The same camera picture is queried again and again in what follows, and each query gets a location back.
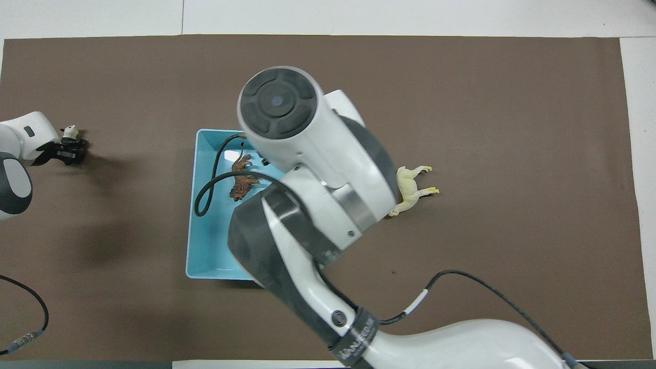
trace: black cable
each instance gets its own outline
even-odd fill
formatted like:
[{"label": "black cable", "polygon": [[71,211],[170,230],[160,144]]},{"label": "black cable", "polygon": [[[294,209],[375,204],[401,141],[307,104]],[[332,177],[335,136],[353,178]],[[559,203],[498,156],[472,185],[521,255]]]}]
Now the black cable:
[{"label": "black cable", "polygon": [[337,287],[335,287],[335,285],[333,285],[333,284],[330,282],[330,280],[328,280],[328,278],[326,277],[326,275],[323,273],[323,270],[321,269],[321,265],[319,265],[319,262],[317,262],[317,261],[314,260],[314,259],[312,260],[312,262],[314,263],[314,268],[317,270],[317,273],[319,273],[319,277],[321,277],[321,280],[323,281],[323,283],[326,284],[326,286],[328,287],[328,289],[329,289],[331,292],[333,292],[335,295],[337,295],[337,297],[339,297],[339,298],[341,298],[342,300],[344,300],[344,302],[345,302],[348,306],[350,306],[351,309],[353,309],[353,310],[355,310],[355,311],[358,311],[358,308],[359,308],[358,305],[357,305],[356,303],[354,303],[351,299],[349,299],[348,296],[344,295],[340,290],[337,289]]},{"label": "black cable", "polygon": [[505,296],[505,295],[504,295],[503,293],[501,293],[499,290],[497,290],[497,289],[494,288],[493,286],[489,285],[488,283],[486,283],[486,282],[483,281],[482,279],[478,278],[477,276],[474,276],[474,275],[469,274],[469,273],[467,273],[467,272],[457,271],[457,270],[455,270],[455,269],[449,269],[449,270],[446,270],[446,271],[441,271],[441,272],[439,272],[438,274],[435,274],[435,276],[434,276],[434,277],[430,280],[430,282],[426,285],[426,290],[430,290],[430,288],[431,288],[431,287],[433,286],[433,284],[438,280],[438,278],[441,277],[441,276],[444,276],[444,275],[446,275],[446,274],[459,274],[459,275],[461,275],[461,276],[465,276],[465,277],[467,277],[467,278],[469,278],[469,279],[471,279],[471,280],[475,280],[476,282],[478,282],[479,284],[481,284],[483,287],[485,287],[485,288],[487,288],[488,290],[494,292],[495,295],[501,297],[501,299],[502,299],[503,301],[505,301],[508,305],[510,305],[513,309],[515,309],[515,311],[517,311],[520,315],[522,315],[522,316],[524,317],[524,319],[526,319],[526,321],[527,321],[530,325],[532,325],[532,326],[535,328],[535,330],[540,334],[540,336],[542,336],[542,337],[547,341],[547,343],[549,343],[549,345],[550,345],[551,347],[553,347],[553,349],[554,349],[559,355],[563,355],[563,354],[565,353],[565,351],[564,351],[563,349],[561,349],[560,346],[558,346],[558,345],[556,344],[556,342],[554,342],[554,340],[551,339],[551,337],[549,337],[549,335],[547,335],[547,334],[544,332],[544,330],[542,330],[542,328],[540,328],[540,326],[537,325],[537,323],[536,323],[536,322],[535,322],[535,321],[534,321],[534,320],[533,320],[528,314],[526,314],[526,313],[525,313],[525,312],[524,312],[519,306],[517,306],[517,304],[515,304],[514,302],[512,302],[512,300],[510,300],[507,296]]},{"label": "black cable", "polygon": [[[45,328],[48,327],[48,321],[50,320],[50,314],[48,313],[48,307],[45,305],[45,302],[43,301],[41,296],[39,296],[39,294],[36,293],[35,290],[27,287],[26,285],[24,285],[23,283],[20,283],[17,280],[9,278],[8,276],[3,276],[3,275],[0,274],[0,279],[6,280],[9,283],[12,283],[12,284],[17,285],[18,287],[21,287],[23,290],[26,290],[27,292],[30,292],[32,294],[32,296],[34,296],[34,298],[36,298],[36,300],[41,305],[41,308],[43,309],[43,325],[41,326],[41,331],[42,332],[45,331]],[[0,351],[0,355],[6,355],[7,353],[9,353],[7,350]]]},{"label": "black cable", "polygon": [[[223,141],[223,144],[221,144],[221,147],[216,152],[216,156],[214,158],[214,166],[212,166],[212,178],[216,177],[216,169],[218,167],[218,161],[221,158],[221,153],[223,152],[223,150],[226,148],[226,146],[228,145],[228,143],[230,141],[232,141],[236,138],[239,138],[239,137],[241,137],[242,139],[246,138],[246,136],[243,133],[236,134],[236,135],[232,135],[232,136],[228,137],[225,141]],[[199,217],[202,217],[207,213],[207,210],[209,209],[209,206],[212,203],[212,197],[213,196],[214,196],[214,186],[212,186],[209,190],[209,194],[207,195],[207,202],[205,202],[205,207],[203,208],[203,210],[202,211],[198,210],[198,204],[196,204],[196,206],[194,206],[194,212],[196,213],[196,215],[198,215]]]},{"label": "black cable", "polygon": [[216,177],[210,179],[207,183],[205,183],[205,186],[201,188],[201,190],[198,192],[198,195],[196,195],[196,199],[194,201],[194,211],[196,212],[196,215],[198,215],[199,217],[202,217],[204,215],[204,213],[202,215],[198,213],[198,205],[200,204],[201,198],[208,190],[213,188],[217,182],[222,181],[226,178],[237,177],[238,175],[246,175],[246,176],[252,175],[254,177],[266,179],[267,181],[274,183],[275,185],[282,188],[289,197],[291,197],[291,199],[296,203],[296,205],[300,208],[303,214],[305,214],[305,216],[307,216],[309,219],[312,219],[312,217],[310,216],[310,212],[308,211],[308,208],[305,206],[305,204],[303,204],[303,201],[300,199],[300,197],[298,197],[296,192],[294,192],[286,184],[271,177],[270,175],[266,175],[264,173],[260,173],[256,171],[229,171],[227,173],[217,175]]},{"label": "black cable", "polygon": [[380,325],[381,325],[381,326],[387,326],[387,325],[390,325],[390,324],[396,323],[396,322],[398,322],[399,320],[405,318],[406,316],[407,316],[407,314],[405,313],[405,311],[402,311],[401,314],[395,316],[394,318],[389,318],[389,319],[381,320],[381,321],[380,321]]}]

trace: brown toy animal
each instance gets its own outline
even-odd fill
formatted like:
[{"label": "brown toy animal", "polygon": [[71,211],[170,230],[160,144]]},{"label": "brown toy animal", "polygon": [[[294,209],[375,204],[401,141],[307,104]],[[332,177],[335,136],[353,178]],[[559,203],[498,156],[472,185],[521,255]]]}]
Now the brown toy animal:
[{"label": "brown toy animal", "polygon": [[[246,165],[253,164],[248,161],[248,159],[251,158],[251,155],[250,154],[244,155],[243,153],[244,150],[241,149],[241,154],[239,154],[239,158],[235,160],[235,162],[232,164],[232,171],[243,171],[244,168],[246,168]],[[235,176],[235,185],[230,190],[230,198],[234,199],[235,201],[239,201],[243,199],[248,193],[248,191],[251,190],[251,186],[259,182],[260,181],[255,179],[254,176],[245,176],[245,175]]]}]

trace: velcro strap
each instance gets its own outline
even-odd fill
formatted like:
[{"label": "velcro strap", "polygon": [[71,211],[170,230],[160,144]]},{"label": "velcro strap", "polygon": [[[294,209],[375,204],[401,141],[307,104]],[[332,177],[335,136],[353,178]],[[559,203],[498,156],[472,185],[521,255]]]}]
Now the velcro strap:
[{"label": "velcro strap", "polygon": [[330,352],[345,366],[366,368],[369,364],[361,358],[376,336],[379,326],[380,319],[360,307],[353,325],[344,337],[329,349]]},{"label": "velcro strap", "polygon": [[269,186],[264,199],[296,241],[322,265],[329,265],[342,254],[292,199],[276,186]]}]

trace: black circular cap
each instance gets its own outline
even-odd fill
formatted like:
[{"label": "black circular cap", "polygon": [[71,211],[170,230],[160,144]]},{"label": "black circular cap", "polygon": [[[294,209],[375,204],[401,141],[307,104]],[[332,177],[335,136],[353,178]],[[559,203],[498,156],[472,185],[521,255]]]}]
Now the black circular cap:
[{"label": "black circular cap", "polygon": [[333,321],[333,324],[338,326],[338,327],[343,327],[346,325],[346,314],[344,314],[343,311],[341,310],[335,310],[333,311],[333,314],[331,314],[331,320]]},{"label": "black circular cap", "polygon": [[262,86],[257,94],[257,102],[266,115],[280,118],[291,112],[296,104],[296,97],[288,85],[273,81]]},{"label": "black circular cap", "polygon": [[317,110],[317,94],[301,73],[268,69],[246,83],[239,108],[246,125],[258,135],[286,139],[310,124]]}]

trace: plastic tray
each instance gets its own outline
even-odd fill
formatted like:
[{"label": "plastic tray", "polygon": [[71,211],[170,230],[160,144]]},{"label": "plastic tray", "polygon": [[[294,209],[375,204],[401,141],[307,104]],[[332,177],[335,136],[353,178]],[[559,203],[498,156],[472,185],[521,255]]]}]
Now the plastic tray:
[{"label": "plastic tray", "polygon": [[[229,197],[230,189],[234,186],[235,181],[232,178],[224,179],[215,186],[212,204],[207,214],[204,217],[198,217],[194,213],[196,194],[212,177],[212,166],[216,151],[229,136],[235,133],[241,133],[241,131],[201,129],[196,133],[194,176],[187,240],[186,274],[189,278],[253,280],[241,269],[228,249],[228,225],[235,207],[266,188],[269,182],[260,179],[261,184],[254,184],[243,200],[235,202]],[[246,169],[259,171],[274,178],[283,176],[284,173],[274,166],[264,166],[262,157],[253,149],[248,140],[243,139],[230,141],[224,149],[216,169],[217,175],[232,170],[232,164],[241,152],[241,142],[244,142],[243,154],[252,155],[250,162],[253,165],[246,167]],[[207,195],[201,200],[201,209],[206,200]]]}]

